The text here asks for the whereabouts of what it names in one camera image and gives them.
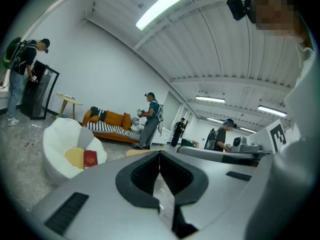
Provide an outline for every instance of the black camera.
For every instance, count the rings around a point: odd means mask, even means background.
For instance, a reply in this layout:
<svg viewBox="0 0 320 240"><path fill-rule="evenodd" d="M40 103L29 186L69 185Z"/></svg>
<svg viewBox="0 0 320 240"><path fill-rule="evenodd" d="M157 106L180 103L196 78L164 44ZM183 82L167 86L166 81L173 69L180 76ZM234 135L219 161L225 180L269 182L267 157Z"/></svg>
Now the black camera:
<svg viewBox="0 0 320 240"><path fill-rule="evenodd" d="M241 20L244 16L246 16L246 9L242 3L242 0L227 0L226 4L229 6L230 11L233 15L233 18L236 21Z"/></svg>

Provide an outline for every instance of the sneaker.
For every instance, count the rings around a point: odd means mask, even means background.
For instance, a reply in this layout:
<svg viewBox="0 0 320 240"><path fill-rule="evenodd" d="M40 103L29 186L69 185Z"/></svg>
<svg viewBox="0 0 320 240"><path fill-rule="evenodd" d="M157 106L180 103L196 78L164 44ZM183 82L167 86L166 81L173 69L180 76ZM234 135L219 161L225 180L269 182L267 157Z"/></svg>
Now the sneaker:
<svg viewBox="0 0 320 240"><path fill-rule="evenodd" d="M139 147L139 146L134 146L132 149L133 149L133 150L143 150L143 148L142 148L142 147Z"/></svg>
<svg viewBox="0 0 320 240"><path fill-rule="evenodd" d="M14 117L7 120L8 126L16 126L17 124L19 124L19 120L15 119Z"/></svg>

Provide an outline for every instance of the black cabinet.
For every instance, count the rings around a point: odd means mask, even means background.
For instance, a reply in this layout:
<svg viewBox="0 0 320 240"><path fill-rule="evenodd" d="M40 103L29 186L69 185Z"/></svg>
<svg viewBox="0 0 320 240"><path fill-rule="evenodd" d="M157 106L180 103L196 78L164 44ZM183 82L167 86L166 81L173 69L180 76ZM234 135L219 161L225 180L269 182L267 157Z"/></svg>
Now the black cabinet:
<svg viewBox="0 0 320 240"><path fill-rule="evenodd" d="M21 112L31 119L45 119L52 90L59 73L48 65L36 61L32 75L37 82L28 80L23 93Z"/></svg>

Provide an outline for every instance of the black backpack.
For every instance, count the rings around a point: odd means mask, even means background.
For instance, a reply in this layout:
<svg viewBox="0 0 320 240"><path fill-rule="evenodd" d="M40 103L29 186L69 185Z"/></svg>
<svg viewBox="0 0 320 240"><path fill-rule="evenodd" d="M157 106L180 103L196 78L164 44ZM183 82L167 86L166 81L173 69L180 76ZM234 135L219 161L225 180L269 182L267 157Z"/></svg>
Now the black backpack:
<svg viewBox="0 0 320 240"><path fill-rule="evenodd" d="M20 64L21 56L29 42L21 41L21 37L17 37L10 42L3 57L3 65L6 69L12 69Z"/></svg>
<svg viewBox="0 0 320 240"><path fill-rule="evenodd" d="M215 145L216 145L218 131L220 129L221 129L221 127L219 127L219 129L215 131L215 129L212 128L212 130L210 131L210 133L208 135L208 138L206 139L206 143L204 145L205 150L214 150Z"/></svg>

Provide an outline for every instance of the floor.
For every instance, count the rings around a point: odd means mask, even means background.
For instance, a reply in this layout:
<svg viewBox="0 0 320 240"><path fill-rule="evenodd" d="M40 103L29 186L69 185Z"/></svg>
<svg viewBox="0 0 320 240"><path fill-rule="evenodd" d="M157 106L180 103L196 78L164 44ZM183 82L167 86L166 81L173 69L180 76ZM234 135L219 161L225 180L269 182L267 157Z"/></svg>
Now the floor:
<svg viewBox="0 0 320 240"><path fill-rule="evenodd" d="M6 115L0 115L0 172L13 202L30 211L44 196L56 189L42 165L42 133L55 120L47 113L45 120L30 120L17 110L17 126L8 127ZM132 144L100 139L107 152L107 163L126 157ZM152 145L151 149L176 151L169 144ZM160 201L160 217L170 228L174 197L161 175L154 185L153 196Z"/></svg>

